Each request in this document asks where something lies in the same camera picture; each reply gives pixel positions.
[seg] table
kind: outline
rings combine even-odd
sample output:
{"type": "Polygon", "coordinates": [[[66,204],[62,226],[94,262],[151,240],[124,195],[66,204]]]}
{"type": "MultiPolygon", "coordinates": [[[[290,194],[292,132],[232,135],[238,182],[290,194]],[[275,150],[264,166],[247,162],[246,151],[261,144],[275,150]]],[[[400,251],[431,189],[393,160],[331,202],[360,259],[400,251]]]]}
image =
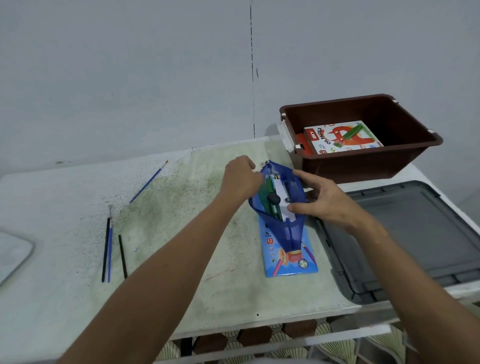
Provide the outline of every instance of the table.
{"type": "MultiPolygon", "coordinates": [[[[265,137],[12,174],[0,180],[0,231],[35,245],[31,257],[0,287],[0,362],[57,358],[123,280],[121,264],[114,261],[112,282],[100,282],[109,205],[113,205],[114,220],[121,225],[125,211],[132,212],[128,206],[131,197],[168,159],[149,192],[162,196],[163,211],[169,211],[158,219],[164,234],[159,236],[167,239],[211,201],[224,165],[241,154],[249,155],[257,165],[266,159],[291,165],[280,139],[265,137]]],[[[479,227],[413,165],[389,180],[348,183],[341,188],[348,192],[409,180],[428,183],[480,233],[479,227]]],[[[139,206],[141,211],[153,208],[139,206]]],[[[127,225],[119,229],[128,230],[127,225]]],[[[319,273],[268,279],[256,214],[244,204],[222,236],[172,339],[390,307],[388,302],[362,307],[345,299],[313,227],[308,226],[307,231],[319,273]]],[[[132,246],[126,239],[127,265],[139,264],[163,243],[132,246]]],[[[456,298],[473,299],[480,294],[480,281],[447,290],[456,298]]]]}

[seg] hand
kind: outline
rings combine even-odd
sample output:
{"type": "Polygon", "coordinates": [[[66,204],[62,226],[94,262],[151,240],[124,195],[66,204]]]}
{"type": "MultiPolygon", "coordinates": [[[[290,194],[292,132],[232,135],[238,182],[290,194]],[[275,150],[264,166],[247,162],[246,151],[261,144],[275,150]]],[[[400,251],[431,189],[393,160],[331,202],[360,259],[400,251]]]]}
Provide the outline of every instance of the hand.
{"type": "Polygon", "coordinates": [[[263,183],[263,175],[253,172],[255,163],[247,156],[236,157],[225,166],[220,195],[226,199],[232,199],[243,203],[246,199],[255,195],[263,183]]]}
{"type": "Polygon", "coordinates": [[[373,216],[347,196],[332,180],[302,170],[294,170],[293,174],[313,188],[318,199],[309,204],[290,204],[289,211],[316,216],[344,228],[349,233],[375,221],[373,216]]]}

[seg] left hand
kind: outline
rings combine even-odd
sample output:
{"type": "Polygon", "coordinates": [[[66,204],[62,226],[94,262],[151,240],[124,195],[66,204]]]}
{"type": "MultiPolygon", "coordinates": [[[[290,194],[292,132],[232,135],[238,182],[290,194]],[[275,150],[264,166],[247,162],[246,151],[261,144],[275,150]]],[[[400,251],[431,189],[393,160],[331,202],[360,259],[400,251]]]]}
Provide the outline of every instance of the left hand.
{"type": "Polygon", "coordinates": [[[255,163],[247,156],[236,157],[225,166],[220,193],[223,198],[243,203],[254,196],[263,183],[263,175],[253,172],[255,163]]]}

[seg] brown plastic bin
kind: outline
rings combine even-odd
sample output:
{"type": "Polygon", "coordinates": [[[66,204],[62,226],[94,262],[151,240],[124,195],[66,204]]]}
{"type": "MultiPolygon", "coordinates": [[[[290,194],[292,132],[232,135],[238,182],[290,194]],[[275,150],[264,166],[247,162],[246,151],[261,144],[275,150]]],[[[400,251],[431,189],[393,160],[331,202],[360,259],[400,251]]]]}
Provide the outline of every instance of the brown plastic bin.
{"type": "Polygon", "coordinates": [[[443,142],[385,94],[286,105],[281,119],[293,140],[293,165],[336,183],[391,178],[430,146],[443,142]],[[384,145],[329,154],[305,154],[296,134],[303,128],[337,122],[362,120],[384,145]]]}

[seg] gray plastic lid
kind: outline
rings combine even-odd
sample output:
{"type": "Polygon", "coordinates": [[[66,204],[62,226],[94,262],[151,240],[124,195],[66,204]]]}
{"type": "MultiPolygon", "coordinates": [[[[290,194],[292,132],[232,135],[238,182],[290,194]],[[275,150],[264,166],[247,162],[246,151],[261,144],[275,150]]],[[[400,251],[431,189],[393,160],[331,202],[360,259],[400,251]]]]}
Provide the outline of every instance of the gray plastic lid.
{"type": "MultiPolygon", "coordinates": [[[[409,181],[348,195],[441,286],[480,279],[480,236],[427,184],[409,181]]],[[[317,223],[344,296],[358,304],[386,300],[355,238],[331,224],[317,223]]]]}

